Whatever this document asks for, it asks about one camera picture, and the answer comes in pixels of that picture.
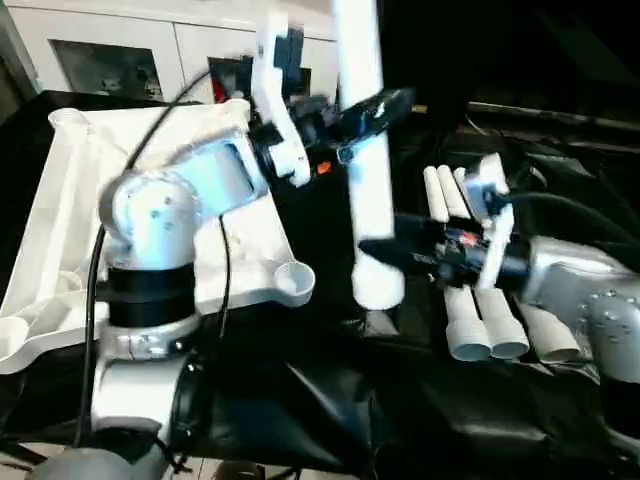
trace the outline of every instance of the white rod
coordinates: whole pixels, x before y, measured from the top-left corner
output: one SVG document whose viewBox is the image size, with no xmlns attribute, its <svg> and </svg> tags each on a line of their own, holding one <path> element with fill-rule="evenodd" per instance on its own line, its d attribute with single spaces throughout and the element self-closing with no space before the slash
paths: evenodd
<svg viewBox="0 0 640 480">
<path fill-rule="evenodd" d="M 471 289 L 466 285 L 462 288 L 447 287 L 444 302 L 449 318 L 447 343 L 451 356 L 462 362 L 489 358 L 491 342 L 484 322 L 478 316 Z"/>
<path fill-rule="evenodd" d="M 566 362 L 580 354 L 571 330 L 552 313 L 518 303 L 529 329 L 529 339 L 543 363 Z"/>
<path fill-rule="evenodd" d="M 480 275 L 478 275 L 476 289 L 491 289 L 496 284 L 500 274 L 500 267 L 504 260 L 504 252 L 511 240 L 514 223 L 513 205 L 505 205 L 494 223 L 493 236 L 491 237 L 489 248 L 487 248 L 484 265 L 482 265 Z"/>
<path fill-rule="evenodd" d="M 440 165 L 437 171 L 449 215 L 459 218 L 471 218 L 469 210 L 467 210 L 467 206 L 464 203 L 464 198 L 462 198 L 458 185 L 456 185 L 456 181 L 453 178 L 451 169 L 447 165 Z"/>
<path fill-rule="evenodd" d="M 427 193 L 429 203 L 429 215 L 437 222 L 447 223 L 449 221 L 449 210 L 442 193 L 440 179 L 436 167 L 427 167 L 422 172 L 424 177 L 424 188 Z"/>
<path fill-rule="evenodd" d="M 334 0 L 340 62 L 340 98 L 346 109 L 382 90 L 382 60 L 375 0 Z M 403 274 L 362 253 L 357 244 L 394 236 L 393 201 L 387 135 L 353 147 L 349 163 L 349 198 L 355 247 L 352 273 L 355 300 L 369 310 L 383 310 L 404 297 Z"/>
<path fill-rule="evenodd" d="M 509 360 L 529 351 L 529 340 L 524 328 L 511 313 L 502 290 L 476 290 L 476 301 L 489 333 L 491 355 Z"/>
</svg>

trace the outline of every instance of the black cable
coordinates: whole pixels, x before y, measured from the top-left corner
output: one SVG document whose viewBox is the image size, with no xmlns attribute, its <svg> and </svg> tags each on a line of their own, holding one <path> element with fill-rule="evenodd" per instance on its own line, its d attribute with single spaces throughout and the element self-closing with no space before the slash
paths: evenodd
<svg viewBox="0 0 640 480">
<path fill-rule="evenodd" d="M 169 446 L 166 443 L 164 443 L 162 440 L 160 440 L 160 438 L 158 438 L 158 436 L 155 433 L 147 432 L 146 430 L 136 430 L 133 428 L 122 428 L 122 427 L 119 427 L 118 430 L 135 437 L 146 438 L 151 442 L 153 442 L 153 444 L 156 447 L 158 447 L 162 452 L 162 455 L 165 461 L 173 468 L 173 473 L 178 473 L 178 474 L 182 472 L 193 473 L 193 470 L 185 467 L 185 461 L 181 459 L 178 462 L 173 458 L 173 453 L 169 449 Z"/>
<path fill-rule="evenodd" d="M 216 468 L 211 474 L 211 478 L 209 480 L 214 480 L 218 476 L 218 468 Z"/>
<path fill-rule="evenodd" d="M 220 338 L 224 337 L 227 330 L 227 313 L 229 311 L 229 293 L 231 291 L 231 248 L 229 247 L 229 237 L 227 228 L 224 225 L 223 215 L 220 216 L 220 230 L 222 231 L 222 240 L 224 241 L 226 280 L 224 285 L 224 296 L 222 297 L 222 306 L 220 307 L 219 322 Z"/>
<path fill-rule="evenodd" d="M 504 197 L 504 200 L 514 204 L 525 202 L 546 202 L 568 208 L 597 223 L 603 230 L 607 231 L 612 237 L 617 238 L 619 241 L 640 248 L 640 239 L 627 232 L 615 222 L 609 220 L 597 210 L 588 207 L 583 203 L 571 200 L 570 198 L 545 192 L 527 192 L 508 195 Z"/>
<path fill-rule="evenodd" d="M 198 480 L 200 480 L 200 477 L 202 476 L 203 466 L 204 466 L 204 457 L 202 457 L 202 459 L 200 460 L 200 468 L 198 469 Z"/>
<path fill-rule="evenodd" d="M 13 470 L 19 470 L 21 472 L 31 473 L 33 472 L 33 468 L 28 465 L 21 465 L 15 462 L 0 462 L 0 465 L 3 467 L 11 468 Z"/>
<path fill-rule="evenodd" d="M 160 116 L 153 123 L 151 128 L 147 131 L 145 136 L 142 138 L 134 152 L 131 154 L 127 163 L 124 167 L 124 170 L 131 170 L 134 166 L 143 150 L 151 140 L 151 137 L 156 133 L 160 125 L 166 120 L 169 114 L 173 111 L 173 109 L 184 99 L 186 95 L 191 92 L 204 78 L 208 77 L 210 74 L 209 70 L 202 72 L 198 75 L 194 80 L 191 81 L 179 94 L 178 96 L 167 105 Z M 76 424 L 76 432 L 73 440 L 73 446 L 78 447 L 80 445 L 80 441 L 82 440 L 82 434 L 84 433 L 86 419 L 89 413 L 89 406 L 91 405 L 91 395 L 93 392 L 93 338 L 95 332 L 95 303 L 96 303 L 96 283 L 98 280 L 98 267 L 100 264 L 100 252 L 102 251 L 102 244 L 104 242 L 105 230 L 104 226 L 100 225 L 98 229 L 98 235 L 96 236 L 96 241 L 93 246 L 93 251 L 91 252 L 91 262 L 89 264 L 89 273 L 87 280 L 87 304 L 86 304 L 86 323 L 84 329 L 84 340 L 85 340 L 85 348 L 84 348 L 84 360 L 83 360 L 83 368 L 82 368 L 82 390 L 80 393 L 80 409 L 78 411 L 78 421 Z"/>
<path fill-rule="evenodd" d="M 300 478 L 301 470 L 296 467 L 287 468 L 283 472 L 280 472 L 273 477 L 269 477 L 267 480 L 287 480 L 291 478 L 291 476 L 295 476 L 294 478 Z"/>
</svg>

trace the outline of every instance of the black cloth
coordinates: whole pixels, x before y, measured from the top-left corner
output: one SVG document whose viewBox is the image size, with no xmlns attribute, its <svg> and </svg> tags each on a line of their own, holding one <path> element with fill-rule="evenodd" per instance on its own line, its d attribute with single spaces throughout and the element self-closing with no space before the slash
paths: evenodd
<svg viewBox="0 0 640 480">
<path fill-rule="evenodd" d="M 140 105 L 46 92 L 0 129 L 4 164 L 12 165 L 5 175 L 17 172 L 1 190 L 2 285 L 52 138 L 48 113 Z M 588 365 L 452 360 L 442 294 L 420 279 L 408 279 L 405 301 L 388 312 L 391 321 L 365 319 L 351 296 L 345 172 L 299 190 L 276 189 L 274 198 L 296 258 L 316 272 L 316 289 L 299 309 L 264 304 L 230 312 L 207 374 L 210 425 L 190 454 L 364 478 L 622 471 L 601 425 L 598 379 Z M 389 334 L 394 328 L 400 334 Z M 70 442 L 81 358 L 81 345 L 48 352 L 0 378 L 0 438 Z"/>
</svg>

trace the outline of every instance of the white tray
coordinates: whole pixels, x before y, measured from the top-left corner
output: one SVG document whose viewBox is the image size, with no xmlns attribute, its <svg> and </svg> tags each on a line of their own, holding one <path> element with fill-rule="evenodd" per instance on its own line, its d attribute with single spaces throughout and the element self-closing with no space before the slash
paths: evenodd
<svg viewBox="0 0 640 480">
<path fill-rule="evenodd" d="M 42 352 L 84 341 L 99 193 L 161 110 L 62 109 L 49 116 L 55 136 L 0 307 L 0 374 L 25 368 Z M 230 126 L 246 129 L 248 112 L 244 100 L 177 108 L 137 166 L 160 166 L 182 145 Z M 225 225 L 231 246 L 230 307 L 271 300 L 295 307 L 309 301 L 315 276 L 293 257 L 271 195 L 225 215 Z M 225 284 L 217 219 L 203 226 L 195 243 L 196 302 L 202 313 L 212 313 Z M 96 322 L 107 316 L 108 308 L 99 304 Z"/>
</svg>

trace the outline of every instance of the glass cabinet door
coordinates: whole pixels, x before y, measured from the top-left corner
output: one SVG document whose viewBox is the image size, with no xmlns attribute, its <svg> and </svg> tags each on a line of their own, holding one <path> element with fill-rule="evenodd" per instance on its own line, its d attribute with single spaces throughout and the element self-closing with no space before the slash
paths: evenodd
<svg viewBox="0 0 640 480">
<path fill-rule="evenodd" d="M 148 48 L 51 40 L 74 92 L 162 101 L 162 87 Z"/>
<path fill-rule="evenodd" d="M 176 25 L 185 79 L 212 71 L 211 82 L 194 90 L 192 100 L 220 101 L 224 92 L 248 98 L 255 32 L 217 27 Z M 302 94 L 321 93 L 334 98 L 338 83 L 338 52 L 334 42 L 305 38 L 302 50 Z"/>
<path fill-rule="evenodd" d="M 169 22 L 24 8 L 10 12 L 45 90 L 168 101 L 184 85 Z"/>
</svg>

